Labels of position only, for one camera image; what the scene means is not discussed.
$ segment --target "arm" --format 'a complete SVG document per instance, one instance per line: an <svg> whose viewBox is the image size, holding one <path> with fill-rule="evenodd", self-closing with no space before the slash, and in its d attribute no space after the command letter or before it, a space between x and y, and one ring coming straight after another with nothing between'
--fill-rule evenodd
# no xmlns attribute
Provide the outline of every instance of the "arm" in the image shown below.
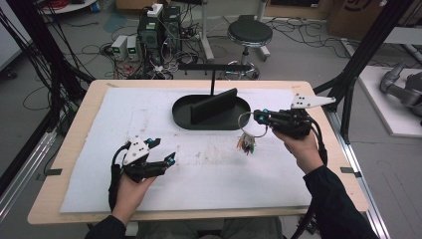
<svg viewBox="0 0 422 239"><path fill-rule="evenodd" d="M150 177L136 183L125 174L122 175L118 187L117 203L111 216L93 227L87 234L86 239L124 238L127 223L140 205L140 202L142 202L146 190L155 178Z"/></svg>
<svg viewBox="0 0 422 239"><path fill-rule="evenodd" d="M298 167L316 203L316 222L322 238L377 238L368 222L356 210L340 179L322 163L314 133L293 139L277 131Z"/></svg>

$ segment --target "person's left hand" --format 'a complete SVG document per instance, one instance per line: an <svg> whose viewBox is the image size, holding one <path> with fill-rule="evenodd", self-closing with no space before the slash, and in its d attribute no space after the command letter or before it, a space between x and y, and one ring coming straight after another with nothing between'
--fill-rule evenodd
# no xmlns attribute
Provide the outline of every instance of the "person's left hand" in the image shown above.
<svg viewBox="0 0 422 239"><path fill-rule="evenodd" d="M125 174L121 176L118 186L117 202L112 215L120 220L124 226L129 222L136 208L142 202L146 190L155 179L156 177L150 177L136 183Z"/></svg>

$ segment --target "human hand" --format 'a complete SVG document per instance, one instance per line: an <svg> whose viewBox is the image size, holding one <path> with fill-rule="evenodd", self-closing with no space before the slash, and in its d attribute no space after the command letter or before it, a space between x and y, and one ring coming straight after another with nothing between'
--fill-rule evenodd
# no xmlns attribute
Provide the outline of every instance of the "human hand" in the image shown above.
<svg viewBox="0 0 422 239"><path fill-rule="evenodd" d="M317 151L317 141L313 131L300 139L294 139L274 129L273 134L285 143L286 149L296 158L298 167L305 174L323 165Z"/></svg>
<svg viewBox="0 0 422 239"><path fill-rule="evenodd" d="M136 183L126 174L120 179L117 193L117 201L112 211L112 215L120 220L124 226L127 225L131 216L136 211L145 196L146 190L152 184L156 177L146 178Z"/></svg>

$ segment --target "black sleeve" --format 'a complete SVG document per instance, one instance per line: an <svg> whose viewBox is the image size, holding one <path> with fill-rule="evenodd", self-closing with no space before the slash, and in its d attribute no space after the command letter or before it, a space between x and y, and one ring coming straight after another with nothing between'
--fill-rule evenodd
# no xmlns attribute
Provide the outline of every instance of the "black sleeve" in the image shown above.
<svg viewBox="0 0 422 239"><path fill-rule="evenodd" d="M113 216L108 216L95 227L93 227L85 239L123 239L126 228L124 224Z"/></svg>
<svg viewBox="0 0 422 239"><path fill-rule="evenodd" d="M304 180L316 204L316 223L323 239L378 238L335 173L321 166Z"/></svg>

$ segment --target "black stool seat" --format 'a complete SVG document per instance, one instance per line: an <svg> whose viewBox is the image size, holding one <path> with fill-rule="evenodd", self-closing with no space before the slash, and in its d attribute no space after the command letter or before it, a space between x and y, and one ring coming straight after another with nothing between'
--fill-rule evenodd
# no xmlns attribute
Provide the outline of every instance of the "black stool seat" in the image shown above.
<svg viewBox="0 0 422 239"><path fill-rule="evenodd" d="M258 48L270 43L273 31L262 22L242 19L230 24L227 36L237 44Z"/></svg>

